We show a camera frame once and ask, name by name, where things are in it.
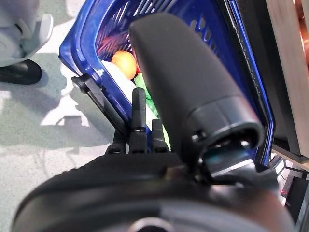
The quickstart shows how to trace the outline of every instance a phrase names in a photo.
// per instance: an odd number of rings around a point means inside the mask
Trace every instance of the orange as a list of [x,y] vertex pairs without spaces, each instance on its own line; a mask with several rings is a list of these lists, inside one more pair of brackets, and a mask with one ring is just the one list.
[[127,51],[118,51],[112,57],[112,63],[125,74],[128,80],[132,80],[136,74],[136,60],[134,56]]

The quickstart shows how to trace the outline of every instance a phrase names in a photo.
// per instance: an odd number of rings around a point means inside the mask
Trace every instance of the black bracket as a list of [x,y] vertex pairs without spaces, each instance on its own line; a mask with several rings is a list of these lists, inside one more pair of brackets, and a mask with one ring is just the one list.
[[304,163],[308,163],[309,162],[309,158],[308,157],[294,154],[294,153],[292,153],[290,151],[287,151],[286,149],[284,149],[282,147],[279,147],[279,146],[277,146],[275,144],[273,144],[272,149],[274,149],[275,151],[279,152],[280,154],[283,154],[286,157],[296,161],[297,163],[304,164]]
[[[136,88],[133,90],[132,121],[130,130],[129,154],[146,154],[146,101],[145,90]],[[172,154],[164,140],[163,125],[160,119],[152,121],[152,153]],[[107,154],[126,153],[125,141],[115,132],[114,142],[107,150]]]
[[129,127],[113,108],[111,103],[105,97],[102,89],[97,86],[95,81],[88,75],[83,74],[80,77],[72,77],[72,82],[77,85],[82,93],[87,94],[96,104],[99,110],[106,116],[116,131],[125,139],[129,137]]

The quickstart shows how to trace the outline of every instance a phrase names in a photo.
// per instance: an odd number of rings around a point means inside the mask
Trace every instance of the gray floor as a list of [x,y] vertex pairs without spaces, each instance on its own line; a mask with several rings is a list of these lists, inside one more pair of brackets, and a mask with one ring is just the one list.
[[32,60],[43,69],[32,86],[0,83],[0,232],[9,231],[27,193],[56,174],[104,154],[113,128],[92,101],[73,88],[58,48],[84,0],[41,0],[52,14],[50,41]]

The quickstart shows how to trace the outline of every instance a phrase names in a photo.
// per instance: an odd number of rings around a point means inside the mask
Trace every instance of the wooden shelf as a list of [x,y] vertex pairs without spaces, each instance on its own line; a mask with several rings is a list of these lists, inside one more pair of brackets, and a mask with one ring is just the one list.
[[[300,152],[309,157],[309,72],[293,0],[266,0],[276,37]],[[303,0],[307,28],[309,0]],[[309,164],[302,164],[309,171]]]

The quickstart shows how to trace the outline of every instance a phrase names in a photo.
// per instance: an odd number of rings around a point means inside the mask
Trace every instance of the blue shopping basket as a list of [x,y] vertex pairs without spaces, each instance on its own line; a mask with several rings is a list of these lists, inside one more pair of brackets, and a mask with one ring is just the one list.
[[[256,101],[244,81],[229,30],[215,0],[86,0],[60,47],[59,57],[76,74],[88,74],[99,87],[104,86],[103,93],[108,101],[119,116],[129,123],[132,105],[101,61],[111,61],[113,54],[118,50],[132,52],[128,35],[130,23],[157,12],[173,14],[191,27],[218,56],[253,109],[263,117],[258,112]],[[259,88],[264,90],[262,83],[259,84]],[[264,104],[268,104],[266,97],[263,100]],[[270,115],[266,115],[268,119],[271,117],[271,110],[269,112]],[[265,127],[265,143],[269,145],[272,142],[272,134],[269,137],[270,127]],[[263,152],[269,154],[270,148],[264,149]],[[267,156],[261,161],[264,165],[267,163]]]

